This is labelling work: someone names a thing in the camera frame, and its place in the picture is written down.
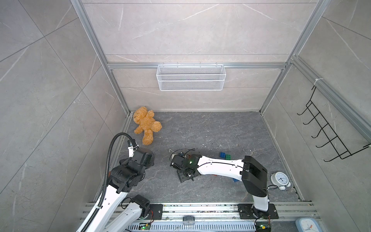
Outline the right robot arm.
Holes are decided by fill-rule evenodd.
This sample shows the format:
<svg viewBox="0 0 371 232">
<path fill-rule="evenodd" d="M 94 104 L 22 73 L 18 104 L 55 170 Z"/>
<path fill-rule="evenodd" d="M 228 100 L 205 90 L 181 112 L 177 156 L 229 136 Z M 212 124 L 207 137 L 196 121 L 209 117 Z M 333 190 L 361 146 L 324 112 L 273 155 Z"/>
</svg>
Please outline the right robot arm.
<svg viewBox="0 0 371 232">
<path fill-rule="evenodd" d="M 171 155 L 170 166 L 177 170 L 180 182 L 201 175 L 217 175 L 241 181 L 246 191 L 253 196 L 253 205 L 247 214 L 253 218 L 268 216 L 268 171 L 255 158 L 245 156 L 243 159 L 226 160 L 181 152 Z"/>
</svg>

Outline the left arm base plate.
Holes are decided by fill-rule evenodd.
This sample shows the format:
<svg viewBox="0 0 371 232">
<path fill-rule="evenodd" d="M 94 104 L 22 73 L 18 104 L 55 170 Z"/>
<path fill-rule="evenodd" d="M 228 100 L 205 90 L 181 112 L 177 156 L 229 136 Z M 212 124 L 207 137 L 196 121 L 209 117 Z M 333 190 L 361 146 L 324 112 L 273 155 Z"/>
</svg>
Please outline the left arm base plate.
<svg viewBox="0 0 371 232">
<path fill-rule="evenodd" d="M 154 219 L 154 220 L 161 220 L 163 214 L 163 204 L 150 204 L 146 207 L 141 214 L 140 219 Z"/>
</svg>

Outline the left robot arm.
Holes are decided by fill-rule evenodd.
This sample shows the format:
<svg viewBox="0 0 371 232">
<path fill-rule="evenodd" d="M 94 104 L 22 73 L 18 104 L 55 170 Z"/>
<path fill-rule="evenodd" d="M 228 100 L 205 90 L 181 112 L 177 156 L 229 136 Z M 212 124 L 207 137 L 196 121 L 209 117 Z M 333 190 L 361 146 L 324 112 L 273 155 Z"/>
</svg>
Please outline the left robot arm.
<svg viewBox="0 0 371 232">
<path fill-rule="evenodd" d="M 119 166 L 109 170 L 113 146 L 121 136 L 129 139 L 129 144 L 133 146 L 133 153 L 129 158 L 121 160 Z M 141 195 L 136 195 L 130 198 L 128 205 L 119 216 L 109 222 L 114 211 L 127 198 L 130 190 L 144 179 L 146 169 L 153 165 L 153 152 L 139 148 L 135 140 L 127 133 L 116 134 L 109 146 L 100 196 L 77 231 L 124 232 L 134 221 L 147 217 L 150 201 Z"/>
</svg>

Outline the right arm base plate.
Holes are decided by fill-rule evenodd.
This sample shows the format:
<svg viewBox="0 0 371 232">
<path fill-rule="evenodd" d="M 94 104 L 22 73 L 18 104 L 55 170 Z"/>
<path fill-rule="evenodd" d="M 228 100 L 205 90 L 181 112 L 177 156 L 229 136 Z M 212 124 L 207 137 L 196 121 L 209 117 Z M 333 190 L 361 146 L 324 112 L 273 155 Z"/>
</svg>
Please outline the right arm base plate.
<svg viewBox="0 0 371 232">
<path fill-rule="evenodd" d="M 279 219 L 274 204 L 269 204 L 268 211 L 257 210 L 253 204 L 238 204 L 240 219 Z"/>
</svg>

